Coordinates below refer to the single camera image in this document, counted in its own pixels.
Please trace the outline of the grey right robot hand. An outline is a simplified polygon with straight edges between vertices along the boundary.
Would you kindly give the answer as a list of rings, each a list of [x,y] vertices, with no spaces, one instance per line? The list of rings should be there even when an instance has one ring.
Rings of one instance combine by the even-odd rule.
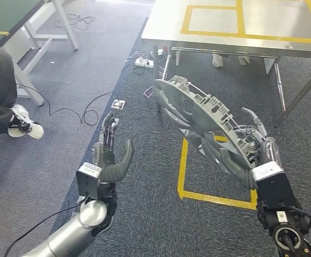
[[[256,182],[251,173],[253,168],[271,161],[281,166],[278,148],[275,138],[268,135],[263,123],[250,109],[242,108],[243,112],[252,116],[254,125],[238,125],[233,130],[244,136],[247,146],[241,154],[231,153],[220,148],[221,162],[236,180],[246,189],[254,190]]]

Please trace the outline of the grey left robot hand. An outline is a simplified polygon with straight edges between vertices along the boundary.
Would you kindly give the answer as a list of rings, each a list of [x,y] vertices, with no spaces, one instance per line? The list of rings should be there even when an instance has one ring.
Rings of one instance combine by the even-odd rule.
[[[123,156],[119,162],[115,161],[114,143],[119,121],[110,111],[102,122],[99,131],[98,142],[94,144],[93,163],[101,169],[99,180],[104,183],[117,183],[126,177],[133,155],[134,145],[131,140],[125,142]]]

